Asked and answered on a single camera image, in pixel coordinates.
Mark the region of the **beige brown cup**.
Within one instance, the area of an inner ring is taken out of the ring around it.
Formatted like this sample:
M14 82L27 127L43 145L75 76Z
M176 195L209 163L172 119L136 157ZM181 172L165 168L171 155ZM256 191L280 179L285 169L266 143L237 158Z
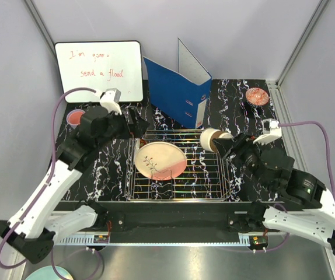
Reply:
M230 132L221 131L219 129L207 128L200 135L200 145L205 151L217 152L214 139L231 139L233 135Z

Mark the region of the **wire dish rack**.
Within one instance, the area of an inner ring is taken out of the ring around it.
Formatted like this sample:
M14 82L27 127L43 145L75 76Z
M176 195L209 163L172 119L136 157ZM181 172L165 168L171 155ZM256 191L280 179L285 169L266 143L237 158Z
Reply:
M201 130L149 130L129 141L129 201L210 201L229 196L223 161L200 144Z

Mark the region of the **pink beige plate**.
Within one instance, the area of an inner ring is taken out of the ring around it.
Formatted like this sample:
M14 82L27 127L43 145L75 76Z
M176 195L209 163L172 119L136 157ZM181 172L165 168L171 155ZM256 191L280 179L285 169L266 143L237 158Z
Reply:
M185 153L168 142L151 142L135 152L134 165L144 177L165 181L179 177L187 167Z

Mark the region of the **red blue patterned bowl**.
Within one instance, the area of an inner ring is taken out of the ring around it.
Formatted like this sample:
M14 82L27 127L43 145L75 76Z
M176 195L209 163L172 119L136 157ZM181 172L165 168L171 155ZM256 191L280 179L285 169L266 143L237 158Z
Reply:
M252 87L245 93L247 103L252 107L263 107L270 101L269 94L259 87Z

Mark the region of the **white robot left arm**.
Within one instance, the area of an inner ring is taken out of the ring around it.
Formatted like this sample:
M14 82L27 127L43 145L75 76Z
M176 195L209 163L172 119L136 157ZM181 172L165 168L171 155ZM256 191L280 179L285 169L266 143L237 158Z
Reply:
M91 167L100 148L112 140L141 138L149 122L135 107L115 112L96 106L85 110L80 123L54 150L51 167L32 196L9 220L0 220L0 237L32 264L42 261L55 244L82 229L102 230L107 210L84 202L76 210L49 221L64 194Z

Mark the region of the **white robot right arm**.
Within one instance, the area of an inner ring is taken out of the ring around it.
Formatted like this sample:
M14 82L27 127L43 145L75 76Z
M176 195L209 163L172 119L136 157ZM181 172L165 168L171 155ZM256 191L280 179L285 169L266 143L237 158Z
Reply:
M335 256L335 201L320 180L295 169L294 159L283 150L260 148L253 136L215 138L212 144L223 160L244 167L266 190L312 216L308 219L290 210L252 202L246 214L229 218L229 227L240 232L267 228L292 233L330 249Z

